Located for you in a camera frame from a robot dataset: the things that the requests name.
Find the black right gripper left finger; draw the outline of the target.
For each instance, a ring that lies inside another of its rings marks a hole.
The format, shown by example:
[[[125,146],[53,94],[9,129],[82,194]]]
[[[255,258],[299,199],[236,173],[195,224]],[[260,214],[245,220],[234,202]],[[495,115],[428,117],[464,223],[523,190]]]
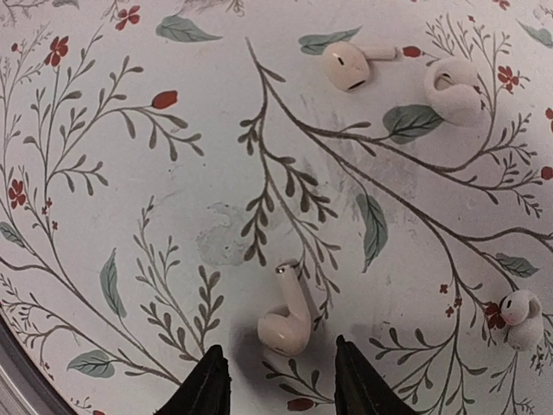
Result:
[[[229,415],[231,377],[220,345],[213,345],[155,415]]]

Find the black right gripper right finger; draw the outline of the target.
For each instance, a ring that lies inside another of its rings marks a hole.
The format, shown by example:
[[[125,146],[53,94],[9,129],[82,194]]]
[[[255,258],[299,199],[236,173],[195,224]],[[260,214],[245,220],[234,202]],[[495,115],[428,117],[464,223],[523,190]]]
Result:
[[[334,406],[337,415],[414,415],[359,348],[336,338]]]

